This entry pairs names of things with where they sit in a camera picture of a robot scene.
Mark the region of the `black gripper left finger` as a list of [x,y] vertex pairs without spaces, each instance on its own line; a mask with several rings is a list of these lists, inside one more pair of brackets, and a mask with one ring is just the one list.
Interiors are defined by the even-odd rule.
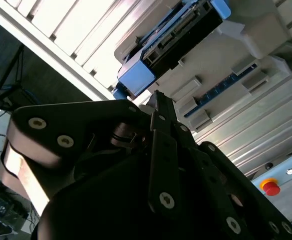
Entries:
[[135,154],[178,150],[173,101],[155,92],[145,113],[128,100],[25,106],[10,118],[2,165],[40,218],[55,195]]

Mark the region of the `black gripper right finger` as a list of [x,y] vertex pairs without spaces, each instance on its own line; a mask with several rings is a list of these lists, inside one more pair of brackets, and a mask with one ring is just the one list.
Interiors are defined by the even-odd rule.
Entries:
[[201,200],[195,209],[213,240],[292,240],[292,224],[211,142],[196,144],[176,123],[187,186]]

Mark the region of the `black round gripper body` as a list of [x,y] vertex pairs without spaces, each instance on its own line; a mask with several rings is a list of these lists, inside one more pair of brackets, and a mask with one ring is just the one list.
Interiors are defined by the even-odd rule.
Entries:
[[178,150],[138,153],[61,190],[37,226],[39,240],[204,240],[201,200]]

